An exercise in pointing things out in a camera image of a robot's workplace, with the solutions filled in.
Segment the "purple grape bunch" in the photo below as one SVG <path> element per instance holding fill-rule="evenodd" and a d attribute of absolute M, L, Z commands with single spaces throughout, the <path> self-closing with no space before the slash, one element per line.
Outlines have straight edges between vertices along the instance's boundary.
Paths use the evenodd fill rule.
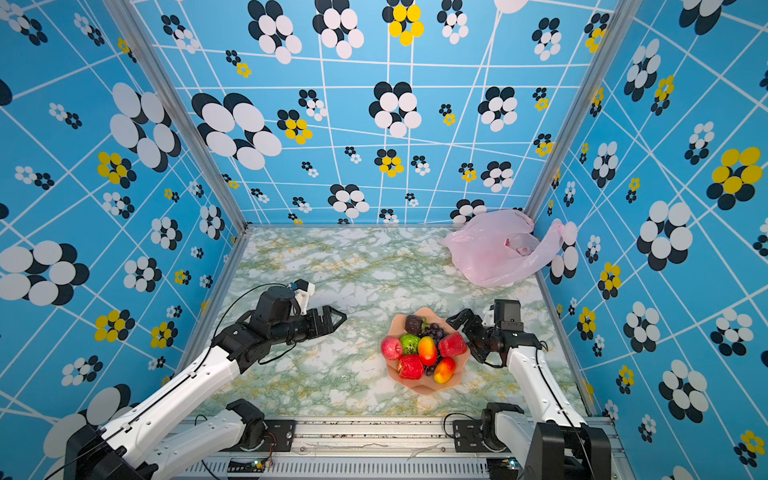
<path fill-rule="evenodd" d="M 425 328 L 423 337 L 432 338 L 438 344 L 445 337 L 445 331 L 439 324 L 431 323 Z"/>

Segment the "red pomegranate fruit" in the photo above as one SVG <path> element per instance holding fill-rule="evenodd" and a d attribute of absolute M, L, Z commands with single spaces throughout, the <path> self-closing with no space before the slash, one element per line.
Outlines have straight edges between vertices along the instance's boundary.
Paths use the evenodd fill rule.
<path fill-rule="evenodd" d="M 440 340 L 438 351 L 441 357 L 457 357 L 463 355 L 468 350 L 466 341 L 460 333 L 453 333 Z"/>

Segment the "green circuit board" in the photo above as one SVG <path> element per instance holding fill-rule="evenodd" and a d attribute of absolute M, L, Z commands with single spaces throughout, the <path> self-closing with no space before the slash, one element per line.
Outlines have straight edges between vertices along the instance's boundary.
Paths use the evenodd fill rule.
<path fill-rule="evenodd" d="M 522 474 L 520 463 L 512 457 L 487 458 L 486 465 L 490 480 L 516 480 Z"/>
<path fill-rule="evenodd" d="M 256 459 L 256 460 L 244 460 L 238 461 L 232 459 L 227 466 L 227 473 L 246 474 L 246 473 L 264 473 L 271 468 L 273 461 L 271 459 Z"/>

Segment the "right green circuit board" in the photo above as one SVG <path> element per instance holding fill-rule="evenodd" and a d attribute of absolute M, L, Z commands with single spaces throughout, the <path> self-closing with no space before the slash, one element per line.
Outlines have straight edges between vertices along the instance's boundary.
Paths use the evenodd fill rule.
<path fill-rule="evenodd" d="M 512 457 L 487 458 L 486 465 L 490 480 L 516 480 L 522 474 L 520 463 Z"/>

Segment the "red orange mango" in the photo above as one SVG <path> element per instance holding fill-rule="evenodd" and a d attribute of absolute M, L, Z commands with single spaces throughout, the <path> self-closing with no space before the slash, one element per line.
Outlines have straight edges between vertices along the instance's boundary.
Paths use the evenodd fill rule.
<path fill-rule="evenodd" d="M 425 367 L 432 367 L 437 363 L 439 352 L 432 337 L 422 337 L 418 342 L 417 351 L 418 357 Z"/>

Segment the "right aluminium corner post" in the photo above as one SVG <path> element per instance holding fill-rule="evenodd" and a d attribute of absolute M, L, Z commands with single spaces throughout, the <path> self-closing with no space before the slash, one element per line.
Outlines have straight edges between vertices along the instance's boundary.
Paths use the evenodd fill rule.
<path fill-rule="evenodd" d="M 611 14 L 610 26 L 606 38 L 594 54 L 581 85 L 579 86 L 568 113 L 555 140 L 552 153 L 548 156 L 535 184 L 535 188 L 524 209 L 529 217 L 534 217 L 543 206 L 550 189 L 550 183 L 568 156 L 569 147 L 586 117 L 588 106 L 595 93 L 602 85 L 610 66 L 622 46 L 632 21 L 642 5 L 641 0 L 623 0 L 617 3 Z"/>

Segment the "red yellow peach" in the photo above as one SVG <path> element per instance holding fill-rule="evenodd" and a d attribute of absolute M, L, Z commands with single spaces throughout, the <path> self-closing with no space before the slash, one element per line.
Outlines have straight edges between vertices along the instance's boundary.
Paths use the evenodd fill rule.
<path fill-rule="evenodd" d="M 435 366 L 432 374 L 437 384 L 443 385 L 449 382 L 456 372 L 456 362 L 451 357 L 442 358 Z"/>

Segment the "pink plastic bag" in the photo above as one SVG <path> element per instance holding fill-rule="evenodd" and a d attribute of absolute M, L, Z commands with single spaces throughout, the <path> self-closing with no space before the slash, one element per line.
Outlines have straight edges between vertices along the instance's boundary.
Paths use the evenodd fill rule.
<path fill-rule="evenodd" d="M 542 238 L 533 235 L 535 223 L 518 210 L 480 214 L 448 234 L 453 265 L 472 284 L 508 286 L 550 264 L 567 240 L 577 237 L 572 222 L 555 219 Z"/>

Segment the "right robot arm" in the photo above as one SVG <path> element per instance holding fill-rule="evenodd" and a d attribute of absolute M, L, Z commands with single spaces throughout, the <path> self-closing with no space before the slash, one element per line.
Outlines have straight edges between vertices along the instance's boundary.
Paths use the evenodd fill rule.
<path fill-rule="evenodd" d="M 472 357 L 516 380 L 528 412 L 517 405 L 490 402 L 482 411 L 479 433 L 485 448 L 509 453 L 490 468 L 493 479 L 610 479 L 611 444 L 605 431 L 590 426 L 567 400 L 545 360 L 547 344 L 524 329 L 521 304 L 496 300 L 490 323 L 470 309 L 447 324 L 464 338 Z"/>

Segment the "dark mangosteen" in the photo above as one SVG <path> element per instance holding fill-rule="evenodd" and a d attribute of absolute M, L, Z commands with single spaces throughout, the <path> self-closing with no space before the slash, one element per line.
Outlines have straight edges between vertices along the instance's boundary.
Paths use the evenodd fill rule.
<path fill-rule="evenodd" d="M 404 329 L 407 334 L 422 336 L 429 323 L 423 316 L 408 315 L 404 322 Z"/>

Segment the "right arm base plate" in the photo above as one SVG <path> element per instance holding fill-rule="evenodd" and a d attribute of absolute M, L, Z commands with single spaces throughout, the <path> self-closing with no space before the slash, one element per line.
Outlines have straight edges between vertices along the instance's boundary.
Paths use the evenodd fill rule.
<path fill-rule="evenodd" d="M 479 420 L 451 421 L 448 433 L 453 436 L 454 450 L 457 453 L 511 453 L 508 447 L 501 448 L 500 443 L 489 442 L 483 437 Z"/>

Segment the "green apple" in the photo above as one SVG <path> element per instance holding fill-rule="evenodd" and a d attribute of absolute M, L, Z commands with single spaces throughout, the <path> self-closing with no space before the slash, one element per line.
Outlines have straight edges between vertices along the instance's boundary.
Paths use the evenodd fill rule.
<path fill-rule="evenodd" d="M 421 338 L 419 336 L 413 334 L 405 334 L 401 336 L 400 343 L 402 346 L 402 355 L 417 355 L 420 340 Z"/>

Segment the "pink red apple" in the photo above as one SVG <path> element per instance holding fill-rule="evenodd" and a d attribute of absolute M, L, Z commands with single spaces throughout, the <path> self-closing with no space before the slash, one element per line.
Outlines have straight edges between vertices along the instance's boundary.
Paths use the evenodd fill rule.
<path fill-rule="evenodd" d="M 399 360 L 403 352 L 403 344 L 397 337 L 387 337 L 381 342 L 381 353 L 386 360 Z"/>

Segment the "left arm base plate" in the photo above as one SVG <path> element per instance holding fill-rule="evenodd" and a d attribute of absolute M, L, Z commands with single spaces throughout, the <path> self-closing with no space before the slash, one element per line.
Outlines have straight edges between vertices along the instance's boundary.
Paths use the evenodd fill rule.
<path fill-rule="evenodd" d="M 242 437 L 224 452 L 289 452 L 292 448 L 297 422 L 293 419 L 267 419 L 248 424 Z"/>

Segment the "left green circuit board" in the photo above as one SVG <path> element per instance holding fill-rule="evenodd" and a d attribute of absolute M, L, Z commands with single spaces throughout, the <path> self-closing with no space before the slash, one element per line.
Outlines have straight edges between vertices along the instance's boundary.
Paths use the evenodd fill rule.
<path fill-rule="evenodd" d="M 264 473 L 271 468 L 273 461 L 271 459 L 256 459 L 256 460 L 244 460 L 238 461 L 232 459 L 227 466 L 227 473 L 246 474 L 246 473 Z"/>

